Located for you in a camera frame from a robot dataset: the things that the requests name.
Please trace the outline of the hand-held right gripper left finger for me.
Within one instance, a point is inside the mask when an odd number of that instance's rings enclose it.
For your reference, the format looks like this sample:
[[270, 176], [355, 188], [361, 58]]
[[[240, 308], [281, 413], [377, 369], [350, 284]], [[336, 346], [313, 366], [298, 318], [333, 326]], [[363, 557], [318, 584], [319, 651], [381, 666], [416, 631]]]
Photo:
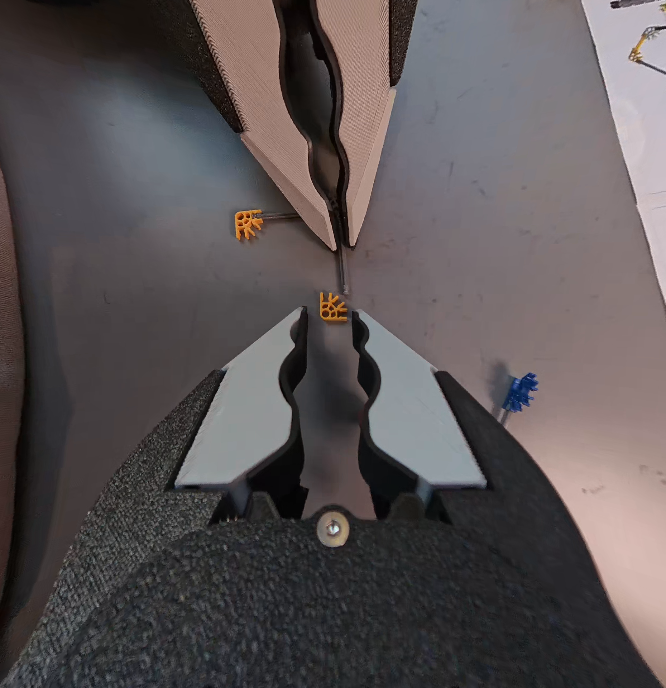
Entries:
[[296, 308], [221, 369], [175, 489], [225, 493], [232, 510], [247, 510], [256, 492], [267, 493], [278, 510], [303, 509], [305, 454], [294, 391], [307, 368], [308, 324], [307, 308]]

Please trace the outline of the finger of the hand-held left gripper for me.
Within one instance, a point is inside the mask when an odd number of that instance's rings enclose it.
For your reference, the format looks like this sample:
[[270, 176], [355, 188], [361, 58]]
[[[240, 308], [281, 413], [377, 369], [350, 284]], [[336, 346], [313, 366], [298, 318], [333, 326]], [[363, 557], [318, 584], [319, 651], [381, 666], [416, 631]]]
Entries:
[[327, 204], [312, 183], [309, 145], [283, 98], [281, 31], [272, 1], [193, 1], [192, 9], [242, 125], [241, 139], [332, 251]]
[[317, 1], [316, 5], [342, 76], [339, 135], [349, 166], [349, 243], [355, 246], [396, 97], [389, 77], [389, 2]]

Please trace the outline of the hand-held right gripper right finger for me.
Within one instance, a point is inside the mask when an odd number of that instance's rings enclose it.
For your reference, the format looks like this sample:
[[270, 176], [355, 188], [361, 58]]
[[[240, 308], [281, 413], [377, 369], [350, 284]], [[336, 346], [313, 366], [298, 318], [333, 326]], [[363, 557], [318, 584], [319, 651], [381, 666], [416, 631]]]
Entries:
[[367, 400], [358, 465], [375, 510], [414, 494], [487, 486], [437, 378], [438, 370], [362, 310], [352, 316], [357, 380]]

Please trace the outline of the blue yellow toy rod model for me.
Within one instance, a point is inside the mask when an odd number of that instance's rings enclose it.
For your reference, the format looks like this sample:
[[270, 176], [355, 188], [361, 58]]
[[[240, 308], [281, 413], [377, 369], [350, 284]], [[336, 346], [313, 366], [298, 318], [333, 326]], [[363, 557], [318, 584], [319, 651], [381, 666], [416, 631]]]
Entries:
[[508, 424], [509, 418], [513, 414], [522, 412], [530, 407], [534, 400], [533, 392], [538, 391], [538, 376], [534, 373], [527, 373], [521, 378], [512, 378], [504, 401], [500, 405], [496, 418], [502, 426]]

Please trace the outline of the blue toy connector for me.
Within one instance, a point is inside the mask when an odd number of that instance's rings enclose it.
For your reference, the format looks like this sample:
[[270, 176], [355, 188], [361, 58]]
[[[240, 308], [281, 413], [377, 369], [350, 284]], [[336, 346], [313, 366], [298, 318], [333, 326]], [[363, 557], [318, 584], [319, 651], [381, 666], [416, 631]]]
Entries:
[[521, 378], [513, 378], [501, 408], [510, 409], [514, 413], [521, 412], [534, 400], [532, 396], [534, 391], [538, 391], [536, 374], [528, 373]]

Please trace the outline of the white instruction sheet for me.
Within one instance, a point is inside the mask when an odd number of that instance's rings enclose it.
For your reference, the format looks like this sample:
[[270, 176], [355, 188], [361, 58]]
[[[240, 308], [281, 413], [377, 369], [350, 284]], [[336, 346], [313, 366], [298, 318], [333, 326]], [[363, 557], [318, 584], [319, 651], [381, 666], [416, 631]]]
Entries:
[[666, 305], [666, 1], [582, 1]]

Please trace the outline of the grey desk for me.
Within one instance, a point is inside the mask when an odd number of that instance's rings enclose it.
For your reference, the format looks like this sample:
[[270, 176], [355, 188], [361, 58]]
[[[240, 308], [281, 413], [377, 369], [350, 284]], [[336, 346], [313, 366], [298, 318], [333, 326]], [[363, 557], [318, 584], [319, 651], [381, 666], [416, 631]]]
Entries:
[[[335, 256], [139, 5], [0, 1], [0, 163], [28, 368], [0, 683], [101, 490], [213, 369], [299, 305], [306, 514], [372, 517]], [[666, 686], [666, 311], [579, 1], [420, 1], [349, 303], [495, 412], [564, 499]]]

